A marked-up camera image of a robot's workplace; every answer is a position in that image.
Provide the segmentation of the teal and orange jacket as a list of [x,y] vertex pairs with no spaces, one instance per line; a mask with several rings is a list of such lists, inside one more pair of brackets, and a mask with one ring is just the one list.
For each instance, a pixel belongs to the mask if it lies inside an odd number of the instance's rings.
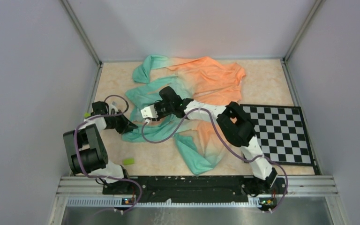
[[[205,113],[209,105],[226,106],[241,100],[241,81],[246,76],[237,63],[222,64],[210,57],[198,59],[149,55],[132,74],[140,86],[127,90],[134,104],[130,119],[140,127],[122,136],[138,143],[161,141],[173,135],[175,144],[192,174],[212,170],[224,157],[226,140],[220,140],[218,126],[210,120],[185,119],[189,105],[198,102],[195,115]],[[156,125],[144,125],[142,109],[155,107]]]

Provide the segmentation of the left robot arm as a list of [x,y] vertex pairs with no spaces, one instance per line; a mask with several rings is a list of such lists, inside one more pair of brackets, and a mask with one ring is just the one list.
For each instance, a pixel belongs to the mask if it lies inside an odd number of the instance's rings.
[[126,169],[109,160],[100,133],[115,130],[123,135],[134,131],[132,123],[117,108],[116,103],[98,101],[92,104],[92,113],[77,129],[63,134],[67,159],[73,174],[86,172],[102,185],[107,194],[129,195],[136,193],[136,184],[129,179]]

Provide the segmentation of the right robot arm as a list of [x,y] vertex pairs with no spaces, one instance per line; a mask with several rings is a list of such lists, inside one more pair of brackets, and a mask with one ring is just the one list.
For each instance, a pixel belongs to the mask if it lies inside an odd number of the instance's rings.
[[264,156],[250,116],[238,103],[209,105],[191,98],[181,98],[169,86],[163,88],[159,96],[160,100],[141,110],[144,118],[159,121],[175,115],[181,119],[211,122],[219,139],[227,141],[225,147],[233,145],[241,150],[242,159],[251,165],[257,189],[269,193],[275,187],[278,173]]

